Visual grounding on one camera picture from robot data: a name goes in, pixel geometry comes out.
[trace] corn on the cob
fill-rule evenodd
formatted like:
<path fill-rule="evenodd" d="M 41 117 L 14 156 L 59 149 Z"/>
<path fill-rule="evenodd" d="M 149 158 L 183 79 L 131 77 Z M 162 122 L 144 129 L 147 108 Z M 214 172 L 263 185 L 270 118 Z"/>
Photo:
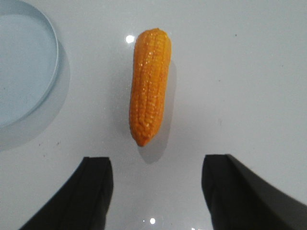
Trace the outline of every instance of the corn on the cob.
<path fill-rule="evenodd" d="M 134 47 L 129 123 L 132 137 L 146 145 L 159 131 L 164 111 L 171 41 L 155 28 L 139 35 Z"/>

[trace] black object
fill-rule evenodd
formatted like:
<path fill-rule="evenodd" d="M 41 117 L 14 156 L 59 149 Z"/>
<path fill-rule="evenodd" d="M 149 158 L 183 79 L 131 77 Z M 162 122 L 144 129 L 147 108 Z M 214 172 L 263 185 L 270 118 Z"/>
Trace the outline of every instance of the black object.
<path fill-rule="evenodd" d="M 20 230 L 103 230 L 112 192 L 109 158 L 85 157 L 63 187 Z"/>
<path fill-rule="evenodd" d="M 202 189 L 215 230 L 307 230 L 307 206 L 231 155 L 206 155 Z"/>

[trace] white table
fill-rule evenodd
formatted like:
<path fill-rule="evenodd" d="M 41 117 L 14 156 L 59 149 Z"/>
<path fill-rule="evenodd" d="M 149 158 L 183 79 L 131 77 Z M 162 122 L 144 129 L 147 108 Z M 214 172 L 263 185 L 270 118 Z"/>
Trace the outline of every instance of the white table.
<path fill-rule="evenodd" d="M 212 229 L 205 154 L 230 153 L 307 204 L 306 1 L 26 2 L 53 22 L 62 63 L 0 152 L 1 230 L 21 227 L 84 156 L 112 162 L 106 230 Z M 172 40 L 172 62 L 163 127 L 141 149 L 128 124 L 126 36 L 155 27 Z"/>

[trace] glossy surface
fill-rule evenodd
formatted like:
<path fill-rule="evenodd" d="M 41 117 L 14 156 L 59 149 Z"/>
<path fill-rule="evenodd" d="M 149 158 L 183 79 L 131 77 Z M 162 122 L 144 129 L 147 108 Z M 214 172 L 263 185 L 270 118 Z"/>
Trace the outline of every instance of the glossy surface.
<path fill-rule="evenodd" d="M 83 156 L 112 162 L 106 230 L 212 230 L 201 190 L 205 154 L 233 154 L 307 204 L 305 1 L 27 2 L 55 25 L 71 80 L 54 120 L 0 152 L 1 230 L 22 226 Z M 173 49 L 165 119 L 138 148 L 128 122 L 127 36 L 155 27 Z"/>
<path fill-rule="evenodd" d="M 30 114 L 55 80 L 58 41 L 48 19 L 18 0 L 0 1 L 0 127 Z"/>
<path fill-rule="evenodd" d="M 141 147 L 154 138 L 162 124 L 171 50 L 167 33 L 159 28 L 142 32 L 135 42 L 129 124 Z"/>

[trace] yellow corn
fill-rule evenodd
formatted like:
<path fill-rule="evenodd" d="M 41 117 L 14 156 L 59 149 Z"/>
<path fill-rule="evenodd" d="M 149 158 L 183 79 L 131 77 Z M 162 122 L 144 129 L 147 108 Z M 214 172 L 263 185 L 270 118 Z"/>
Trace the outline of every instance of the yellow corn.
<path fill-rule="evenodd" d="M 134 47 L 129 123 L 132 137 L 146 145 L 159 131 L 164 111 L 171 41 L 155 28 L 139 35 Z"/>

